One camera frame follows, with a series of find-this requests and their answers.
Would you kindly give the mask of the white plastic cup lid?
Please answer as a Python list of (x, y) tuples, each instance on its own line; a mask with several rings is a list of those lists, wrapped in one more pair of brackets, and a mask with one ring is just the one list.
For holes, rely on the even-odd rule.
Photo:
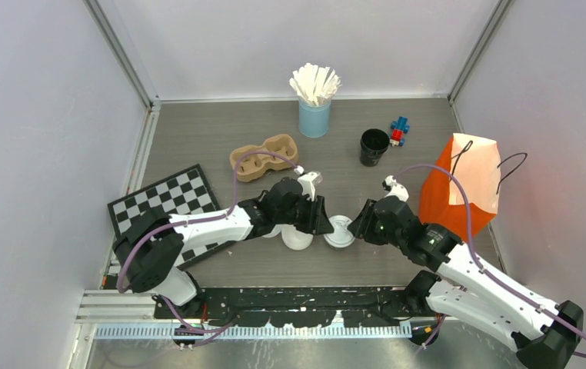
[(333, 232), (324, 234), (326, 244), (336, 251), (344, 250), (355, 241), (355, 236), (348, 230), (352, 220), (345, 215), (334, 215), (329, 218)]

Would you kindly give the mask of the stack of white lids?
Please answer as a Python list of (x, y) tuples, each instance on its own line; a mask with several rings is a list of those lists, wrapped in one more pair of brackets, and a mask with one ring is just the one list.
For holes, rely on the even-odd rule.
[(281, 239), (287, 248), (293, 251), (302, 251), (310, 246), (314, 239), (313, 234), (306, 234), (298, 231), (295, 226), (283, 225)]

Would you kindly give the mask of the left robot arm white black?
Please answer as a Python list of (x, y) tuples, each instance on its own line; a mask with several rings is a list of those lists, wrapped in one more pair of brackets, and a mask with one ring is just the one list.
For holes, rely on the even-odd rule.
[(189, 273), (178, 269), (178, 257), (210, 244), (274, 237), (287, 228), (311, 237), (332, 233), (325, 200), (316, 193), (321, 180), (317, 171), (296, 179), (284, 178), (258, 198), (204, 214), (166, 214), (160, 208), (149, 209), (114, 243), (113, 251), (122, 266), (117, 290), (154, 291), (170, 301), (182, 317), (196, 317), (203, 299)]

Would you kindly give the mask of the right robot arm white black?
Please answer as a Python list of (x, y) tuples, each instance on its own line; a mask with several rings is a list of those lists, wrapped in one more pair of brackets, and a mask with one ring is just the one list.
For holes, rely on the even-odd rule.
[(369, 200), (348, 226), (369, 244), (390, 244), (422, 266), (402, 294), (410, 312), (456, 317), (494, 337), (527, 368), (564, 368), (580, 338), (584, 312), (572, 301), (557, 303), (529, 291), (439, 224), (423, 224), (395, 196)]

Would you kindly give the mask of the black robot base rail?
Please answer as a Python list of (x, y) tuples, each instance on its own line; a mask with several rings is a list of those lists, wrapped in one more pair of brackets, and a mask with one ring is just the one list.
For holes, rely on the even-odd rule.
[(339, 317), (345, 327), (392, 327), (410, 318), (435, 321), (437, 313), (396, 287), (204, 288), (191, 301), (168, 308), (156, 297), (154, 316), (180, 316), (211, 328), (327, 327)]

